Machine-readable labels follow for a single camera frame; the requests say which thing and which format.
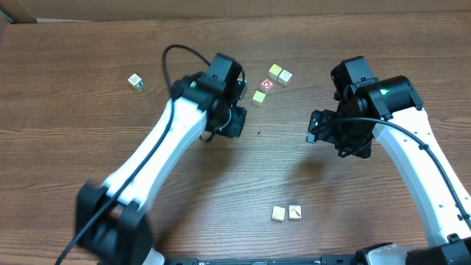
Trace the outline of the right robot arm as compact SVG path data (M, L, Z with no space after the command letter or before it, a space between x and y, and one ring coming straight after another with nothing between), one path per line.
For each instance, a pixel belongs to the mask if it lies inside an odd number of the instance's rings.
M367 158L377 141L412 196L428 241L426 247L365 247L355 254L357 264L469 264L470 195L439 147L414 86L404 76L333 81L339 106L312 112L306 140L331 143L343 158Z

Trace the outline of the yellow letter U block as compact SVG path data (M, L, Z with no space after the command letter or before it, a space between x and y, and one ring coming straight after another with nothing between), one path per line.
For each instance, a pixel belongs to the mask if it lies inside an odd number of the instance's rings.
M252 97L252 103L258 107L261 107L265 98L266 98L265 93L261 91L256 91Z

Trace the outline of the hammer picture wooden block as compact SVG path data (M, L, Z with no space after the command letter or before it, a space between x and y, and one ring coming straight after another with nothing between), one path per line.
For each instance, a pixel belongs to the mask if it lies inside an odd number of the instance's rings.
M300 220L302 218L302 209L300 205L290 205L288 207L288 218L290 220Z

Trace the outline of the plain yellow wooden block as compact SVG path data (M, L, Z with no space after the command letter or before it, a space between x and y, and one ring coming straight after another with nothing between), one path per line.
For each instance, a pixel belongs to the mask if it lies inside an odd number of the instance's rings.
M285 219L286 209L279 206L274 206L272 210L272 220L282 222Z

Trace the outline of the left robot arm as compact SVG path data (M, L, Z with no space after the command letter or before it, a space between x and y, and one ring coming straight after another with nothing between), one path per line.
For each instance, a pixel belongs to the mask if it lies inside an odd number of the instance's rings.
M100 264L164 264L147 214L177 161L203 132L240 136L247 111L236 103L246 90L238 73L199 72L176 81L162 116L130 158L101 186L79 190L70 245L92 252Z

